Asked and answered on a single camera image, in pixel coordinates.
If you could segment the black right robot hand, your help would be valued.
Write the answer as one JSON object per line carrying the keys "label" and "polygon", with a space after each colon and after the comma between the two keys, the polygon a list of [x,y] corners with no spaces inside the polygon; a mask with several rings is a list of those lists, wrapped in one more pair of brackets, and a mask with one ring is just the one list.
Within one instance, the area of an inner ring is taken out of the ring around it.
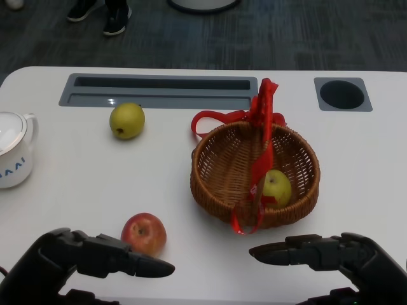
{"label": "black right robot hand", "polygon": [[249,253],[264,264],[339,271],[357,287],[334,289],[305,304],[406,304],[406,271],[378,243],[359,234],[288,236]]}

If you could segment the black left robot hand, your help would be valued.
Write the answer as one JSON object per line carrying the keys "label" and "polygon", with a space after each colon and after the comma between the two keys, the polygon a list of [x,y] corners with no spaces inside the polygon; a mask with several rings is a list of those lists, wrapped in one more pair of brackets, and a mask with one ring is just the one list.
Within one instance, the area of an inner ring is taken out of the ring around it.
{"label": "black left robot hand", "polygon": [[40,236],[6,273],[1,282],[1,304],[103,304],[91,292],[59,292],[74,273],[96,278],[117,272],[163,278],[175,269],[168,262],[134,252],[116,238],[55,229]]}

